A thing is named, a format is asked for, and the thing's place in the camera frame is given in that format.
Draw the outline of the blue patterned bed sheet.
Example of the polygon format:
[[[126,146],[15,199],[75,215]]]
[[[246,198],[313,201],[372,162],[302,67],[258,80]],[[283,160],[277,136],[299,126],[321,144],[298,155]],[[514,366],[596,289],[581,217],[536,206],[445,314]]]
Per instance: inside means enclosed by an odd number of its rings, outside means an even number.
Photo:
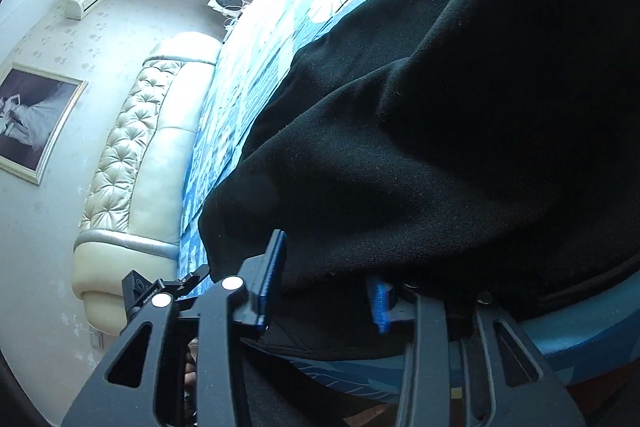
[[[366,1],[255,0],[239,21],[220,54],[195,142],[184,199],[183,263],[209,264],[198,231],[204,202],[239,165],[250,130],[288,75],[296,53]],[[416,288],[397,286],[379,277],[367,280],[366,288],[378,335],[398,336],[405,343],[402,328],[390,321],[376,298]],[[469,330],[468,314],[462,322],[450,312],[449,316],[452,337],[459,338]],[[639,267],[597,294],[536,317],[515,318],[562,381],[578,384],[614,371],[639,356]],[[396,397],[404,365],[404,345],[397,355],[389,357],[329,361],[276,355],[259,347],[259,340],[250,344],[250,351],[273,355],[296,376],[380,400]]]

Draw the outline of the cream tufted leather headboard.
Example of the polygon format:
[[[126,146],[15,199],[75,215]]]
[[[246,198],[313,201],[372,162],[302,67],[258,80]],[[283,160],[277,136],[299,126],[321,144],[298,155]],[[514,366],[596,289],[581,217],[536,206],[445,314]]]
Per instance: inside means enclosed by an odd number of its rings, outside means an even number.
[[[97,332],[127,319],[122,279],[177,273],[182,191],[221,49],[195,31],[157,43],[108,132],[74,243],[72,288]]]

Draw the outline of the black studded pants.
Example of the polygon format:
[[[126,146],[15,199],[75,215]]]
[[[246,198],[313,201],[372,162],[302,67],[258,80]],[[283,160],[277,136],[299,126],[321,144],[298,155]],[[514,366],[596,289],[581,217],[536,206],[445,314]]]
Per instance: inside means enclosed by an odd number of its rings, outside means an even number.
[[[214,280],[288,236],[259,347],[397,355],[371,277],[520,320],[639,266],[639,0],[367,0],[300,49],[198,220]]]

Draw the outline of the framed wedding photo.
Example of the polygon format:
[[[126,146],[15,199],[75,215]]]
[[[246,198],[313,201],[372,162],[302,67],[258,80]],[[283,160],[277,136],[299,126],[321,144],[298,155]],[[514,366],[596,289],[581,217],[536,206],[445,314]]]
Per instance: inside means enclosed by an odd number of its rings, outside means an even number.
[[[1,77],[1,169],[41,183],[54,144],[85,80],[12,63]]]

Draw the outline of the white electric fan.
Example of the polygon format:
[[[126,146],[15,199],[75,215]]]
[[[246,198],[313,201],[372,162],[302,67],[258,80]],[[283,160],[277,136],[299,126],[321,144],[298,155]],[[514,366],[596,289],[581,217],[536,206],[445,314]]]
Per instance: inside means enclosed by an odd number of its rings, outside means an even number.
[[[209,0],[207,6],[224,17],[224,23],[230,25],[237,20],[248,2],[245,0]]]

